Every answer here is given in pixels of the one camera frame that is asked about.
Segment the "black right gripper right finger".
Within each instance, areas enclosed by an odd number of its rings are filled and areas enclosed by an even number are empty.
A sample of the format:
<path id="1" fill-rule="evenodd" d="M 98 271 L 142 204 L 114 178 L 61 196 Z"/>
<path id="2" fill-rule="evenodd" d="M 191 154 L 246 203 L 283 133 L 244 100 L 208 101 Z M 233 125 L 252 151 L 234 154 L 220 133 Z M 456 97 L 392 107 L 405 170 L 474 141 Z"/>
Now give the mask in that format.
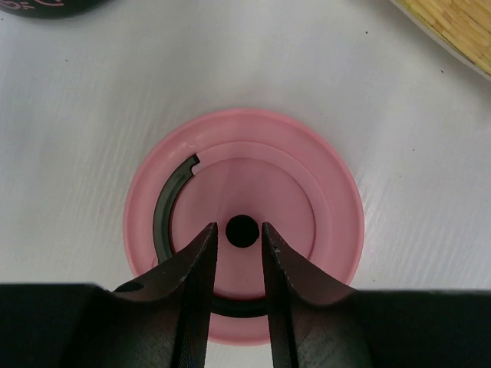
<path id="1" fill-rule="evenodd" d="M 262 226 L 276 367 L 488 367 L 490 293 L 356 290 Z"/>

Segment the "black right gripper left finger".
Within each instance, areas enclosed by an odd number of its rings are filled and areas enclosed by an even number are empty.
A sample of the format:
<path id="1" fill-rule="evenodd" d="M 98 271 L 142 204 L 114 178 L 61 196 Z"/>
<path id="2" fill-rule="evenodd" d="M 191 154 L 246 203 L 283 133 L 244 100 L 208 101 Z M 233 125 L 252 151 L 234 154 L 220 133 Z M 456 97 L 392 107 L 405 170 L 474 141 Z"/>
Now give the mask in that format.
<path id="1" fill-rule="evenodd" d="M 3 367 L 201 367 L 218 227 L 113 291 L 95 284 L 3 284 Z"/>

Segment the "pink round lid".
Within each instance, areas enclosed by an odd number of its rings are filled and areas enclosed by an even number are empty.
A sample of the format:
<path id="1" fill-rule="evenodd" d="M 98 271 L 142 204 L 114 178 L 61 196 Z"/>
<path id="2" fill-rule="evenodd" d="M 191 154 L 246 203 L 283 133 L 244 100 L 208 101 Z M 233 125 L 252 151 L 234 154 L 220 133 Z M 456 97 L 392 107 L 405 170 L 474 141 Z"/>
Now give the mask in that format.
<path id="1" fill-rule="evenodd" d="M 213 342 L 269 341 L 261 242 L 240 248 L 226 235 L 236 216 L 268 222 L 324 272 L 349 283 L 364 242 L 358 188 L 338 153 L 315 131 L 280 113 L 222 110 L 197 117 L 147 155 L 124 209 L 124 246 L 141 275 L 218 225 Z"/>

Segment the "round steel lunch bowl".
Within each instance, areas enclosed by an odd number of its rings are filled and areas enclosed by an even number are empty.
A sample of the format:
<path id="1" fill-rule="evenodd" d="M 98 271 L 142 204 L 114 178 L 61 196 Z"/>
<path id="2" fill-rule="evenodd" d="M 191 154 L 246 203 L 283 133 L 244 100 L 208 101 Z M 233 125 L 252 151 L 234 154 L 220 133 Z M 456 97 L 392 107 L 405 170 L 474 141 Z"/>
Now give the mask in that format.
<path id="1" fill-rule="evenodd" d="M 96 9 L 105 0 L 1 0 L 1 12 L 22 18 L 69 18 Z"/>

